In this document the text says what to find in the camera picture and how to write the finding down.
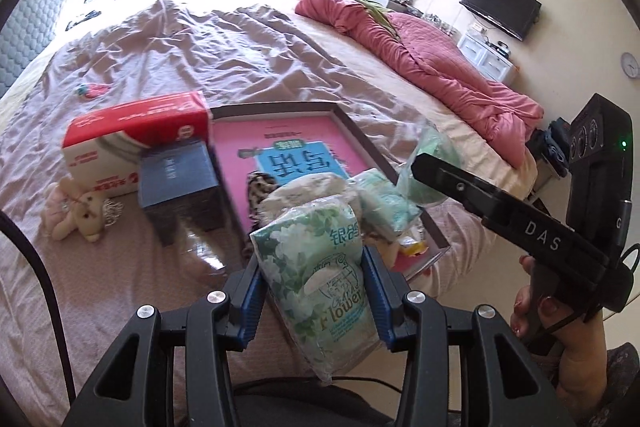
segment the plush toy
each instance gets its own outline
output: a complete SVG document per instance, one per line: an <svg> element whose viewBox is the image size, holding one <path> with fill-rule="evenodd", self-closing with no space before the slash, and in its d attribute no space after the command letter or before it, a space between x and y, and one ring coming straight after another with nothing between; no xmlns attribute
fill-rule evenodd
<svg viewBox="0 0 640 427"><path fill-rule="evenodd" d="M50 184L44 194L42 221L56 241L78 229L87 241L93 243L100 239L102 230L115 223L122 213L122 203L111 201L103 192L87 191L68 176L60 183Z"/></svg>

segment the pink quilt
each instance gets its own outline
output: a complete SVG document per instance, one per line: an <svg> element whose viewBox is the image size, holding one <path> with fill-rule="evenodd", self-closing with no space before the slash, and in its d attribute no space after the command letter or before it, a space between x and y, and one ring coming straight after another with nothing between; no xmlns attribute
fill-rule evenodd
<svg viewBox="0 0 640 427"><path fill-rule="evenodd" d="M398 42L354 0L300 0L296 13L356 40L449 107L510 165L519 168L524 162L525 142L544 110L528 96L485 79L433 25L411 15L389 13Z"/></svg>

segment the hand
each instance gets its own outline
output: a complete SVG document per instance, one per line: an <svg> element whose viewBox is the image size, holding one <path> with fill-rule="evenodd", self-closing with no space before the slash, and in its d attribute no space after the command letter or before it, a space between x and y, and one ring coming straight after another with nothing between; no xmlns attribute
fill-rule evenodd
<svg viewBox="0 0 640 427"><path fill-rule="evenodd" d="M520 264L528 274L531 274L534 263L529 255L520 258ZM525 286L516 296L511 315L511 329L518 338L527 333L526 314L530 306L530 286ZM545 328L571 313L569 306L552 297L543 298L538 305L540 322ZM587 323L576 319L556 331L554 336L564 346L556 388L558 398L575 420L587 418L597 408L607 387L607 346L602 311Z"/></svg>

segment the white drawer cabinet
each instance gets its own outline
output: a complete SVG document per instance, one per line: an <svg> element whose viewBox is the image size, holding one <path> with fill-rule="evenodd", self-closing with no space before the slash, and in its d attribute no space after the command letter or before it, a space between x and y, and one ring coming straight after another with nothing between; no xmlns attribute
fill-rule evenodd
<svg viewBox="0 0 640 427"><path fill-rule="evenodd" d="M516 66L511 64L497 51L490 48L480 37L467 33L458 42L458 48L489 80L495 80L509 86L516 75Z"/></svg>

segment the screw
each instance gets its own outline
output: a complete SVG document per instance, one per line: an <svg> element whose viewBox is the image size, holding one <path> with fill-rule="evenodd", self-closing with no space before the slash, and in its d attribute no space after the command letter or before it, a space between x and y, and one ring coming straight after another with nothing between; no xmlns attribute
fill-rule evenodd
<svg viewBox="0 0 640 427"><path fill-rule="evenodd" d="M495 317L495 310L488 304L478 306L478 315L484 319L492 319Z"/></svg>
<svg viewBox="0 0 640 427"><path fill-rule="evenodd" d="M414 290L407 293L406 299L414 304L420 304L422 302L425 302L427 300L427 297L424 293Z"/></svg>
<svg viewBox="0 0 640 427"><path fill-rule="evenodd" d="M221 291L211 292L209 295L207 295L207 301L209 301L211 304L218 304L225 299L226 294Z"/></svg>
<svg viewBox="0 0 640 427"><path fill-rule="evenodd" d="M140 317L141 319L148 319L154 313L156 313L156 310L151 304L140 306L140 308L138 308L138 311L136 312L138 317Z"/></svg>

